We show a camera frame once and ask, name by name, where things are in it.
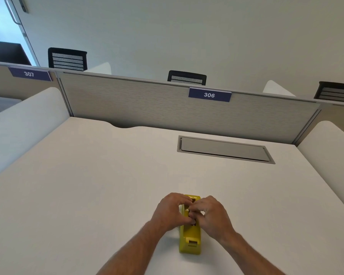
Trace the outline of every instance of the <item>door handle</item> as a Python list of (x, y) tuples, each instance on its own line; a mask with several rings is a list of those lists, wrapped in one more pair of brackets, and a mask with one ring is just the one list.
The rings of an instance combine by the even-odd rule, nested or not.
[(5, 5), (6, 5), (6, 7), (8, 8), (8, 11), (9, 11), (9, 13), (10, 13), (10, 16), (12, 17), (12, 19), (13, 19), (13, 21), (14, 21), (15, 24), (21, 25), (20, 22), (17, 22), (17, 21), (15, 20), (14, 15), (13, 15), (13, 12), (12, 12), (12, 10), (11, 10), (11, 8), (10, 8), (10, 5), (9, 5), (9, 1), (11, 2), (12, 0), (4, 0)]

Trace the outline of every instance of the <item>hand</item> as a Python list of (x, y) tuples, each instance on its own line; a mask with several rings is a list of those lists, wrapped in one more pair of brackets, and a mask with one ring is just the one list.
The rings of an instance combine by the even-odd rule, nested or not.
[(197, 220), (200, 227), (220, 244), (237, 233), (234, 231), (231, 220), (223, 205), (213, 196), (197, 200), (190, 206), (191, 218)]
[(191, 206), (192, 204), (192, 199), (189, 196), (170, 193), (160, 201), (150, 221), (159, 227), (163, 234), (178, 226), (193, 225), (195, 220), (182, 216), (179, 209), (179, 205)]

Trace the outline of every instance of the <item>left hand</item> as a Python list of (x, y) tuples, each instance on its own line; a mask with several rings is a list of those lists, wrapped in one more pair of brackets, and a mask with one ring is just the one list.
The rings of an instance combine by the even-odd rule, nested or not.
[(191, 217), (182, 216), (179, 210), (179, 205), (190, 206), (192, 204), (192, 199), (189, 196), (170, 193), (160, 201), (150, 221), (158, 226), (163, 234), (178, 226), (193, 225), (195, 220)]

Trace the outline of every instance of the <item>desk surface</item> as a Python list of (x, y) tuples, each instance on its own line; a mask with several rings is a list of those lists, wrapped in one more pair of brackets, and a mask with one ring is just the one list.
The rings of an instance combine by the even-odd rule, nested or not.
[[(178, 136), (265, 145), (276, 164), (177, 152)], [(95, 274), (169, 192), (215, 196), (288, 274), (344, 274), (344, 204), (293, 145), (69, 118), (0, 174), (0, 274)], [(241, 274), (216, 241), (160, 241), (147, 274)]]

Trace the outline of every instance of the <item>mesh chair back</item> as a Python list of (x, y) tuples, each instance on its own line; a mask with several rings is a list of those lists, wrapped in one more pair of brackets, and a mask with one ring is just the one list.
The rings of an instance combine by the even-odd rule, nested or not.
[(344, 84), (320, 81), (315, 98), (344, 102)]
[(87, 52), (51, 47), (48, 49), (48, 67), (80, 71), (87, 70)]
[(191, 73), (191, 72), (184, 72), (184, 71), (170, 70), (170, 72), (168, 73), (167, 81), (205, 86), (206, 75)]

